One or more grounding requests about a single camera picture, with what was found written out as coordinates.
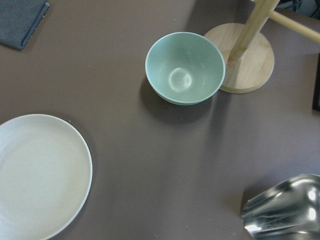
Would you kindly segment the black monitor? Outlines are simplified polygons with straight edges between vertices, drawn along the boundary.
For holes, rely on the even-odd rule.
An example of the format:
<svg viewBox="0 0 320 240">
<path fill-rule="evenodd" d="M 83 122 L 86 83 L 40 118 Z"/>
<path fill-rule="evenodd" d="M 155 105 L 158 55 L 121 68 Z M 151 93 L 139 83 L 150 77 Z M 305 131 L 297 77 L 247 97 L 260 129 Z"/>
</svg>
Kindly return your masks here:
<svg viewBox="0 0 320 240">
<path fill-rule="evenodd" d="M 315 85 L 313 91 L 312 109 L 320 111 L 320 58 L 318 57 Z"/>
</svg>

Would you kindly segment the mint green bowl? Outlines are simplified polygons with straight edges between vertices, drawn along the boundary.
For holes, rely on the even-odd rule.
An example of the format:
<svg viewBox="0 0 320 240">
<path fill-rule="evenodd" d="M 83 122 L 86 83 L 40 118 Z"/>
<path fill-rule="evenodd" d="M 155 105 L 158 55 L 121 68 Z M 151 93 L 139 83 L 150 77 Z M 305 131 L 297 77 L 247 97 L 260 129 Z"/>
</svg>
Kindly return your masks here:
<svg viewBox="0 0 320 240">
<path fill-rule="evenodd" d="M 145 58 L 152 89 L 169 103 L 190 106 L 212 97 L 221 87 L 226 64 L 220 50 L 193 32 L 174 32 L 158 39 Z"/>
</svg>

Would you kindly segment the round cream plate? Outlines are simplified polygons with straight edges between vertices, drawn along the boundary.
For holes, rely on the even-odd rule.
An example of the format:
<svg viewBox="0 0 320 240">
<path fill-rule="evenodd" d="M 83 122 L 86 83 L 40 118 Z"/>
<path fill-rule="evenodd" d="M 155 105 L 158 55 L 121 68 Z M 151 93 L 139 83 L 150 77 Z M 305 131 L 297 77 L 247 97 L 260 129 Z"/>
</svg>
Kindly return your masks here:
<svg viewBox="0 0 320 240">
<path fill-rule="evenodd" d="M 68 122 L 28 114 L 0 126 L 0 237 L 47 240 L 81 211 L 93 165 L 82 135 Z"/>
</svg>

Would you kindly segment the steel scoop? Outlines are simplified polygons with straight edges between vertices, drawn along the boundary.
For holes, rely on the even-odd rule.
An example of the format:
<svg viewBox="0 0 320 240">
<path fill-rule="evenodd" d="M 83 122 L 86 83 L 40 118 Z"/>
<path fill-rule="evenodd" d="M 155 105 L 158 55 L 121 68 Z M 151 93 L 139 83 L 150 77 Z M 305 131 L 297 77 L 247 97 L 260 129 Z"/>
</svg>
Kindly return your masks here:
<svg viewBox="0 0 320 240">
<path fill-rule="evenodd" d="M 269 188 L 243 206 L 241 217 L 254 240 L 318 240 L 319 175 L 300 174 Z"/>
</svg>

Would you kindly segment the folded grey cloth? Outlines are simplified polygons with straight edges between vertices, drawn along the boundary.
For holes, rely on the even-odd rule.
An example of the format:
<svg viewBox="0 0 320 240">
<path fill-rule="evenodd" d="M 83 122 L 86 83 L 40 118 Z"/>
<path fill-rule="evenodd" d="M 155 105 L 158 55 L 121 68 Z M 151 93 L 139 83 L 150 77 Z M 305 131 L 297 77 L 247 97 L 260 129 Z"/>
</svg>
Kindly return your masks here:
<svg viewBox="0 0 320 240">
<path fill-rule="evenodd" d="M 0 43 L 22 50 L 49 8 L 46 0 L 2 0 Z"/>
</svg>

